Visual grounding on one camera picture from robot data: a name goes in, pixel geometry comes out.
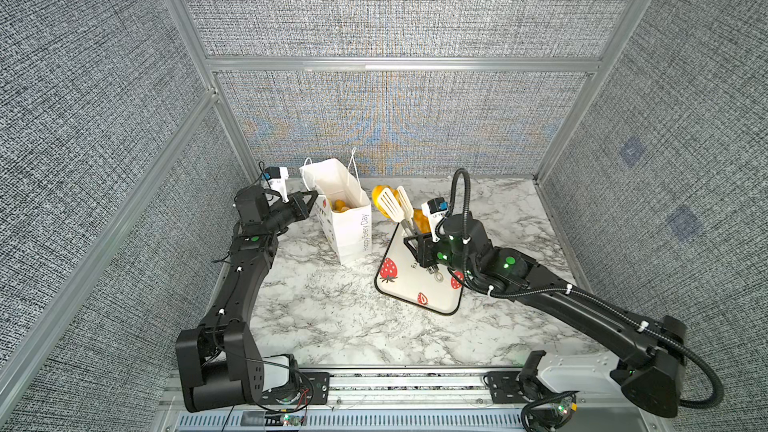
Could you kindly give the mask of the white paper gift bag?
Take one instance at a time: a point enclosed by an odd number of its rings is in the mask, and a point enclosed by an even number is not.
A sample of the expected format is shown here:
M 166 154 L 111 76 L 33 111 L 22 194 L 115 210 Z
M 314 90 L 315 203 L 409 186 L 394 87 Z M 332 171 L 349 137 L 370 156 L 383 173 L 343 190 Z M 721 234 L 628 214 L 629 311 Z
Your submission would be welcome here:
M 299 168 L 305 188 L 318 192 L 320 223 L 342 266 L 367 257 L 372 249 L 372 206 L 359 180 L 355 152 L 353 148 L 347 163 L 336 158 L 313 162 L 307 157 Z M 350 209 L 334 212 L 336 200 L 345 201 Z

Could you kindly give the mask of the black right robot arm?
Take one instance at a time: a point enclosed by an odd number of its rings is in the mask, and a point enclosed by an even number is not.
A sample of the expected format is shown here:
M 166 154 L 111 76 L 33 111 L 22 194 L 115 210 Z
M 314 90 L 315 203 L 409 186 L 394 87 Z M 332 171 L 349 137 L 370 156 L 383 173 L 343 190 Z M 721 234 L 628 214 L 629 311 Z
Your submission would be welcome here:
M 638 408 L 674 418 L 679 409 L 718 406 L 725 388 L 715 370 L 684 341 L 686 326 L 639 315 L 565 281 L 529 255 L 493 245 L 470 210 L 469 172 L 452 178 L 444 216 L 432 232 L 403 239 L 425 268 L 443 265 L 460 286 L 544 312 L 597 341 L 616 357 L 608 381 Z

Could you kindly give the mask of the white and steel tongs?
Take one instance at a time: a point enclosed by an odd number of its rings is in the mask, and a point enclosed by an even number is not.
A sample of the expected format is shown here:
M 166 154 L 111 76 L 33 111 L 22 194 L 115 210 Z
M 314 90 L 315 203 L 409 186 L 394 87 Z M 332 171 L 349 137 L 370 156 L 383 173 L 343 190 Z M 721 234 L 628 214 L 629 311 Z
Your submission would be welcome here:
M 388 219 L 400 224 L 403 236 L 421 235 L 413 223 L 415 208 L 403 186 L 378 185 L 372 193 L 376 208 Z

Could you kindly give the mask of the long twisted bread loaf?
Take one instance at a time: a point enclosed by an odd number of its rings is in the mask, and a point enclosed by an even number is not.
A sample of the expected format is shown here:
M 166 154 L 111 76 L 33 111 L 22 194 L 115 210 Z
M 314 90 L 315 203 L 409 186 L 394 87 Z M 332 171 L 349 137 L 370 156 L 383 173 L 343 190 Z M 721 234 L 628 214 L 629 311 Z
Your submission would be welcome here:
M 424 215 L 422 210 L 415 209 L 412 220 L 419 233 L 425 234 L 425 233 L 431 232 L 431 226 L 429 224 L 429 220 Z

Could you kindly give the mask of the large striped croissant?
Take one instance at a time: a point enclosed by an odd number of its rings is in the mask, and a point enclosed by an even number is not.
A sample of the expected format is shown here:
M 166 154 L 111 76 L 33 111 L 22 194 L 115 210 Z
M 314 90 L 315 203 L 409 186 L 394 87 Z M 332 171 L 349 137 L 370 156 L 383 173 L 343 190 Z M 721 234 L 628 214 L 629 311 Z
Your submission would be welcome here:
M 349 209 L 350 209 L 350 207 L 343 200 L 336 200 L 333 203 L 333 207 L 332 207 L 332 210 L 334 212 L 337 212 L 337 213 L 343 213 L 343 212 L 348 211 Z

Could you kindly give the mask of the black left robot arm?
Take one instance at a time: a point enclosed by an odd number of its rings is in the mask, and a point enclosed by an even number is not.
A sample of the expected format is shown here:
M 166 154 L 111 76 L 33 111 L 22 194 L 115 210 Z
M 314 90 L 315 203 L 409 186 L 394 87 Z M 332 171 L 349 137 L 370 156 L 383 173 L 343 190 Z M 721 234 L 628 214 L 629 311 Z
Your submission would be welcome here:
M 274 203 L 269 198 L 278 199 Z M 287 196 L 259 184 L 239 190 L 234 199 L 239 221 L 228 252 L 229 270 L 213 304 L 193 329 L 175 344 L 186 409 L 191 413 L 258 403 L 266 364 L 250 330 L 260 287 L 274 263 L 279 236 L 307 219 L 316 191 Z

